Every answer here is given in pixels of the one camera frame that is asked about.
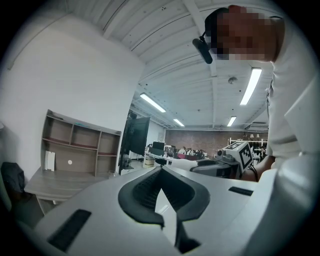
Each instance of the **ceiling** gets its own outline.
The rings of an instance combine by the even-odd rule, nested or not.
[[[230,4],[282,16],[265,0],[58,0],[50,5],[95,24],[103,37],[123,44],[145,63],[130,107],[133,112],[167,129],[181,129],[173,121],[177,118],[185,130],[214,131],[268,122],[265,99],[271,63],[213,60],[208,65],[192,45],[204,32],[205,18]],[[240,106],[252,67],[262,68],[262,74],[248,104]],[[237,78],[233,84],[228,83],[231,77]],[[166,112],[140,98],[141,93]],[[231,116],[237,119],[228,129]]]

